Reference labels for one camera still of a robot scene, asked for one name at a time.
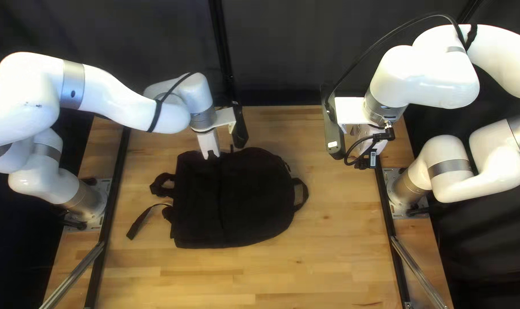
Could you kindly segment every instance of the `label sticker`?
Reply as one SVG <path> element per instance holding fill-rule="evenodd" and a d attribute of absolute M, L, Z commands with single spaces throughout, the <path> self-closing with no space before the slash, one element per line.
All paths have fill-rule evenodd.
<path fill-rule="evenodd" d="M 370 166 L 372 166 L 372 167 L 376 166 L 376 151 L 370 152 Z"/>

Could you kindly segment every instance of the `black pole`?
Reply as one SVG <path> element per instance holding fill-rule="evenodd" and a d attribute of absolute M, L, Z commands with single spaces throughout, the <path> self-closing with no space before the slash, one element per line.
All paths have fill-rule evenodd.
<path fill-rule="evenodd" d="M 111 234 L 111 227 L 113 225 L 113 215 L 115 214 L 117 198 L 119 197 L 120 183 L 123 177 L 124 161 L 126 159 L 126 150 L 128 148 L 130 132 L 131 129 L 125 126 L 121 135 L 121 140 L 119 142 L 119 151 L 117 152 L 117 161 L 115 161 L 115 170 L 113 171 L 113 178 L 111 180 L 111 189 L 107 197 L 107 204 L 105 206 L 103 215 L 102 230 L 99 233 L 98 239 L 98 242 L 104 242 L 104 250 L 94 260 L 94 265 L 92 266 L 90 283 L 88 291 L 86 292 L 85 309 L 94 309 L 96 307 L 99 285 L 102 282 L 105 253 L 107 252 L 109 235 Z"/>
<path fill-rule="evenodd" d="M 237 92 L 235 91 L 222 0 L 208 0 L 208 5 L 210 9 L 210 19 L 212 19 L 216 49 L 218 50 L 218 61 L 220 61 L 220 69 L 222 70 L 224 93 L 229 100 L 228 103 L 233 106 L 235 120 L 237 121 L 233 133 L 231 134 L 233 144 L 237 148 L 244 148 L 244 145 L 248 141 L 248 131 L 244 123 L 243 106 L 239 102 Z"/>

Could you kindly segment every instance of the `black backpack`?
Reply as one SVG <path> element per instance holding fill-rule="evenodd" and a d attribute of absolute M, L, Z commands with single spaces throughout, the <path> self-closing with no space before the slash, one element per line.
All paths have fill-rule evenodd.
<path fill-rule="evenodd" d="M 222 153 L 219 158 L 211 155 L 207 160 L 201 152 L 188 151 L 178 156 L 176 174 L 160 174 L 150 189 L 174 199 L 163 216 L 172 223 L 170 237 L 177 247 L 239 247 L 281 234 L 304 205 L 308 188 L 289 172 L 280 157 L 261 148 Z M 163 186 L 168 180 L 174 188 Z M 295 205 L 297 186 L 302 187 L 302 200 Z M 134 238 L 156 205 L 133 223 L 128 238 Z"/>

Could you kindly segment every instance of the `wooden tabletop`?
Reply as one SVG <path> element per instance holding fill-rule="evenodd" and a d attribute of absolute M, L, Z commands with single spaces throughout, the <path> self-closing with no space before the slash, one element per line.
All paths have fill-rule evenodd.
<path fill-rule="evenodd" d="M 320 107 L 245 107 L 248 147 L 281 156 L 309 187 L 310 198 L 281 235 L 251 246 L 179 249 L 156 207 L 140 233 L 126 232 L 149 206 L 170 202 L 150 193 L 178 154 L 198 149 L 191 130 L 150 134 L 133 130 L 115 210 L 99 308 L 401 308 L 373 170 L 336 161 L 325 150 Z M 121 126 L 96 118 L 79 177 L 112 174 Z M 382 153 L 385 167 L 406 167 L 413 154 L 404 122 Z M 218 129 L 220 146 L 230 136 Z M 416 243 L 428 277 L 450 299 L 428 219 L 405 219 L 399 233 Z M 65 233 L 46 296 L 95 245 L 98 232 Z M 90 269 L 58 308 L 83 308 Z"/>

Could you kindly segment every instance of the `robotic arm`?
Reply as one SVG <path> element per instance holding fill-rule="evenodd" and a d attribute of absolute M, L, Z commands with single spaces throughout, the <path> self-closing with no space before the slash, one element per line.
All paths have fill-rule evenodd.
<path fill-rule="evenodd" d="M 460 25 L 465 39 L 471 25 Z M 473 102 L 479 81 L 472 64 L 485 70 L 507 92 L 520 98 L 520 35 L 478 25 L 467 52 L 451 25 L 422 33 L 412 46 L 396 46 L 380 61 L 364 98 L 334 99 L 338 124 L 354 124 L 359 137 L 383 132 L 367 124 L 389 127 L 409 103 L 459 108 Z M 378 154 L 385 141 L 376 144 Z M 360 144 L 359 153 L 368 141 Z M 441 202 L 455 202 L 520 185 L 520 115 L 476 130 L 469 144 L 479 174 L 471 171 L 462 142 L 436 136 L 401 176 L 388 184 L 396 205 L 417 202 L 429 190 Z"/>
<path fill-rule="evenodd" d="M 60 107 L 95 112 L 149 132 L 171 134 L 191 125 L 207 158 L 209 152 L 220 155 L 216 127 L 228 125 L 232 133 L 236 124 L 232 108 L 215 111 L 212 103 L 207 79 L 200 73 L 152 85 L 141 96 L 102 69 L 14 53 L 0 63 L 0 172 L 9 174 L 14 191 L 89 221 L 103 211 L 107 197 L 59 168 L 62 139 L 50 126 Z"/>

